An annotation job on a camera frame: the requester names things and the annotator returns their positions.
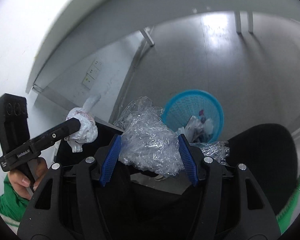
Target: gray floor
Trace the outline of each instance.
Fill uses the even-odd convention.
[[[177,93],[202,89],[223,107],[225,126],[220,140],[260,123],[288,127],[300,114],[300,23],[254,13],[254,34],[241,13],[242,34],[235,31],[233,12],[195,15],[155,26],[135,67],[125,107],[148,96],[164,106]],[[300,171],[300,139],[295,141]],[[136,176],[141,184],[181,193],[181,176],[156,182]],[[300,212],[300,199],[293,219]]]

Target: clear plastic wrap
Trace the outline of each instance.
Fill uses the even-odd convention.
[[[93,142],[98,136],[98,129],[96,122],[91,114],[89,114],[91,108],[100,100],[101,95],[89,97],[83,107],[75,107],[72,109],[66,120],[74,117],[80,121],[80,130],[67,136],[65,138],[68,144],[72,148],[72,152],[82,152],[82,145],[84,143]]]
[[[153,106],[147,97],[128,105],[115,122],[125,129],[121,136],[120,162],[164,176],[175,176],[184,168],[178,136],[163,124],[162,113],[163,108]]]
[[[230,153],[228,142],[190,143],[190,145],[200,148],[204,156],[210,156],[220,164],[227,165],[226,157]]]

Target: blue plastic basket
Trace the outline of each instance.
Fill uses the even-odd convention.
[[[218,100],[202,90],[187,90],[173,97],[165,106],[163,123],[174,132],[186,126],[192,115],[199,117],[204,110],[205,117],[213,121],[213,136],[209,142],[218,139],[224,123],[223,111]]]

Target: electrical outlet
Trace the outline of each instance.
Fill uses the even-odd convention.
[[[96,59],[96,60],[92,63],[92,65],[94,65],[98,70],[101,70],[101,68],[102,68],[102,61],[99,60],[99,59]]]
[[[82,84],[84,84],[89,89],[92,88],[93,83],[94,83],[94,79],[89,74],[87,74],[84,80],[82,81]]]
[[[94,65],[91,65],[90,68],[88,69],[87,73],[88,73],[90,76],[92,76],[92,78],[93,78],[94,80],[96,80],[97,77],[98,77],[98,75],[99,75],[99,73],[100,73],[100,70],[97,69]]]

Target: silver screw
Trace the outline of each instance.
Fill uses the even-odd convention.
[[[203,159],[206,163],[212,163],[213,162],[213,159],[211,157],[205,157]]]
[[[94,162],[94,157],[90,156],[86,158],[86,163],[93,163]]]
[[[245,170],[247,169],[247,166],[244,165],[243,163],[240,163],[240,164],[238,165],[238,167],[239,167],[239,169],[242,170],[242,171],[245,171]]]
[[[57,169],[60,168],[60,164],[59,164],[59,163],[53,163],[52,166],[51,166],[51,168],[52,168],[53,170],[57,170]]]

